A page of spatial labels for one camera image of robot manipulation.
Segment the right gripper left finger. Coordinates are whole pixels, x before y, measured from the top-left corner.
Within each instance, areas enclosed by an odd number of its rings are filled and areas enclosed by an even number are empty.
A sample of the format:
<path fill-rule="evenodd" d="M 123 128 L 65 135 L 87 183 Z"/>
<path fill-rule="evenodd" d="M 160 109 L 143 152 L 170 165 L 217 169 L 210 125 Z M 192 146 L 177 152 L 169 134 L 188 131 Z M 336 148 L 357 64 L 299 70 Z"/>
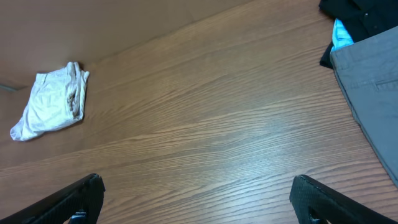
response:
<path fill-rule="evenodd" d="M 29 207 L 1 220 L 1 224 L 92 223 L 98 221 L 105 187 L 98 174 L 90 174 Z"/>

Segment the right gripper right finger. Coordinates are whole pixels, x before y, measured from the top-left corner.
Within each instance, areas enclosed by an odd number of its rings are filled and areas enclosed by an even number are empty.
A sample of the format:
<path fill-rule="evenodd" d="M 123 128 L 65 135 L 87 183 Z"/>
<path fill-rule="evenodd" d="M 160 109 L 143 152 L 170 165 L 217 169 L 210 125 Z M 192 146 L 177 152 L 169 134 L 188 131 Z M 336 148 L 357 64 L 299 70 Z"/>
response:
<path fill-rule="evenodd" d="M 289 200 L 300 224 L 397 224 L 307 175 L 294 177 Z"/>

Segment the beige shorts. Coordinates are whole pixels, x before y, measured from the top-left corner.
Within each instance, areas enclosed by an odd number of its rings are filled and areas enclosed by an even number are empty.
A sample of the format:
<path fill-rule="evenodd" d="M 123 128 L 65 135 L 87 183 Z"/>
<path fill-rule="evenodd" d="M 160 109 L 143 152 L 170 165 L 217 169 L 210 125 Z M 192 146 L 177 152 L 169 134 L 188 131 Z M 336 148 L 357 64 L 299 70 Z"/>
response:
<path fill-rule="evenodd" d="M 84 118 L 90 73 L 79 63 L 49 73 L 38 73 L 21 119 L 10 130 L 15 141 L 29 141 L 67 128 Z"/>

